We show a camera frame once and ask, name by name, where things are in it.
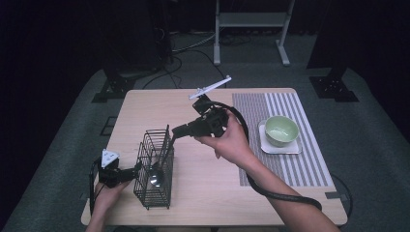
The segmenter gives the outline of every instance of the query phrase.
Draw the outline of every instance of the green bowl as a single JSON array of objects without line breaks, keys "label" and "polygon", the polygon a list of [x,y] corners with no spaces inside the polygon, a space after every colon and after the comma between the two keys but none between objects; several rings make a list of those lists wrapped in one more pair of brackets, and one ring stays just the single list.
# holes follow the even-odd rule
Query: green bowl
[{"label": "green bowl", "polygon": [[299,136],[299,128],[288,117],[273,116],[266,120],[265,134],[272,145],[284,147]]}]

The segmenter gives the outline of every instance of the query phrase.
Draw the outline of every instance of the striped placemat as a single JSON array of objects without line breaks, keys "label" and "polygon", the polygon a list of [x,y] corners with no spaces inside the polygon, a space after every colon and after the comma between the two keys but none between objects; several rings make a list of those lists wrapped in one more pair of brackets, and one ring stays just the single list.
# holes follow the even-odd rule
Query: striped placemat
[{"label": "striped placemat", "polygon": [[[233,94],[233,104],[249,127],[250,147],[262,162],[291,187],[332,186],[332,178],[308,118],[296,93]],[[293,119],[299,126],[303,151],[298,155],[270,155],[260,148],[258,123],[274,115]],[[244,170],[240,185],[248,186]]]}]

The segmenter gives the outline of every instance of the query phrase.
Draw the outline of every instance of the wire basket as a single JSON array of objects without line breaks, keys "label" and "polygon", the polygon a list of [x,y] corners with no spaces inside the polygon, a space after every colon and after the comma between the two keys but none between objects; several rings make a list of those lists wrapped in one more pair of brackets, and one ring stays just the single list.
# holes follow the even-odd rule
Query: wire basket
[{"label": "wire basket", "polygon": [[[169,136],[169,126],[166,130],[147,130],[143,141],[139,144],[138,159],[141,163],[139,177],[135,180],[133,193],[141,201],[142,205],[149,210],[150,207],[166,207],[169,209],[172,189],[172,167],[174,160],[174,148]],[[157,187],[149,181],[150,170],[157,161],[162,162],[163,183]]]}]

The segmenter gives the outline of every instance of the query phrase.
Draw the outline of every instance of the white plate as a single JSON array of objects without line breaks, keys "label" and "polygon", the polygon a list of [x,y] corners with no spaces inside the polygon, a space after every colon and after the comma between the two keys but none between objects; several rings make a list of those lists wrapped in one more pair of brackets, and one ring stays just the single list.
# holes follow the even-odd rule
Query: white plate
[{"label": "white plate", "polygon": [[300,136],[298,136],[293,142],[287,144],[284,147],[276,147],[272,145],[266,138],[265,124],[266,120],[262,120],[258,124],[260,148],[262,149],[262,151],[264,151],[267,154],[273,155],[297,155],[302,153],[302,142]]}]

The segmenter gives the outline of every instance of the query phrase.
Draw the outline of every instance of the white plastic piece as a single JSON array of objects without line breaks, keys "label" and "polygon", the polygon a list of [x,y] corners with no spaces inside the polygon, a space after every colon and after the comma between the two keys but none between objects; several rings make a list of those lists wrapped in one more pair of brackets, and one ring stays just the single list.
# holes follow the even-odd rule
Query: white plastic piece
[{"label": "white plastic piece", "polygon": [[192,99],[194,99],[194,98],[197,98],[197,97],[199,97],[199,96],[201,96],[201,95],[204,95],[204,94],[210,92],[210,91],[213,90],[213,89],[218,88],[219,86],[221,86],[222,84],[228,82],[228,81],[231,80],[231,79],[232,79],[232,77],[230,77],[229,75],[227,75],[226,78],[225,78],[224,80],[222,80],[222,81],[219,81],[219,82],[217,82],[217,83],[215,83],[215,84],[212,84],[212,85],[210,85],[210,86],[208,86],[208,87],[203,87],[202,89],[198,88],[197,91],[196,91],[196,94],[190,95],[190,100],[192,100]]},{"label": "white plastic piece", "polygon": [[102,150],[102,168],[106,168],[110,163],[114,162],[119,158],[118,153],[107,151],[106,149]]}]

